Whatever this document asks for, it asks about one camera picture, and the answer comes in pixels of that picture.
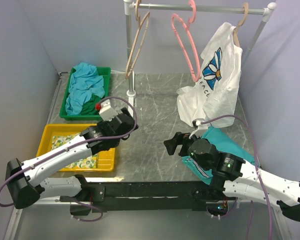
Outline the light blue t shirt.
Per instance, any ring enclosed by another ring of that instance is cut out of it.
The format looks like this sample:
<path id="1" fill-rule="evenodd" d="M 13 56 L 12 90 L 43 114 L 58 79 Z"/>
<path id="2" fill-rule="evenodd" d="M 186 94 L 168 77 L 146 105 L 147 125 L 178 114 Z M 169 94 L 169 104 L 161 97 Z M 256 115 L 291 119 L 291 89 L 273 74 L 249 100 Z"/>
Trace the light blue t shirt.
<path id="1" fill-rule="evenodd" d="M 83 104 L 90 100 L 92 94 L 100 98 L 105 96 L 104 77 L 99 75 L 96 66 L 81 62 L 74 69 L 65 104 L 66 113 L 70 116 L 80 115 Z"/>

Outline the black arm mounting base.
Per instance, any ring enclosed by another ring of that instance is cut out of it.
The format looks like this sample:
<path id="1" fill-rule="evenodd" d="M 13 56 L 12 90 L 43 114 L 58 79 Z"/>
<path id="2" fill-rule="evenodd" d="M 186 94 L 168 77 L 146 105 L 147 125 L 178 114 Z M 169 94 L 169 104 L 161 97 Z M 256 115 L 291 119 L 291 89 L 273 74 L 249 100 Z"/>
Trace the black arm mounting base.
<path id="1" fill-rule="evenodd" d="M 202 181 L 161 182 L 87 182 L 77 175 L 82 191 L 73 197 L 62 194 L 61 202 L 73 203 L 70 212 L 74 216 L 86 216 L 89 212 L 192 210 L 206 211 L 223 218 L 237 206 L 237 199 L 211 190 Z M 87 206 L 75 206 L 87 202 Z"/>

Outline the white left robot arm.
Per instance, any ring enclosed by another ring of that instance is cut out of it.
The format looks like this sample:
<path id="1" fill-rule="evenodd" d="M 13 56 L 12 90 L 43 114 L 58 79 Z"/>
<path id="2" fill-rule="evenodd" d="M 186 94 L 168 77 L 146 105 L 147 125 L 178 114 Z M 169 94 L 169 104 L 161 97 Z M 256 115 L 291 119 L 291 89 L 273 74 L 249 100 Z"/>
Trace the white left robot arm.
<path id="1" fill-rule="evenodd" d="M 82 175 L 69 178 L 50 176 L 77 160 L 86 159 L 119 145 L 137 129 L 137 115 L 122 108 L 110 120 L 101 120 L 91 125 L 64 145 L 24 162 L 10 160 L 5 181 L 16 209 L 27 208 L 39 199 L 49 197 L 72 197 L 86 200 L 92 188 Z"/>

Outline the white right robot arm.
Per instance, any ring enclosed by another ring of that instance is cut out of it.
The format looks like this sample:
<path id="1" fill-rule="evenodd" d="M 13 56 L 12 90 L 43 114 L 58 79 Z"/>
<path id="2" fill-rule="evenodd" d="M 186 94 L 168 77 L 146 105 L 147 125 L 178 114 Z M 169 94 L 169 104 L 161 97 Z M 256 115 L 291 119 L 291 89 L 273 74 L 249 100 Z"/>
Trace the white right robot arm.
<path id="1" fill-rule="evenodd" d="M 189 156 L 195 166 L 211 171 L 208 189 L 212 198 L 234 197 L 263 203 L 279 208 L 285 217 L 300 222 L 300 181 L 256 169 L 247 160 L 219 151 L 207 139 L 189 133 L 176 132 L 163 144 L 170 156 L 181 146 L 179 156 Z"/>

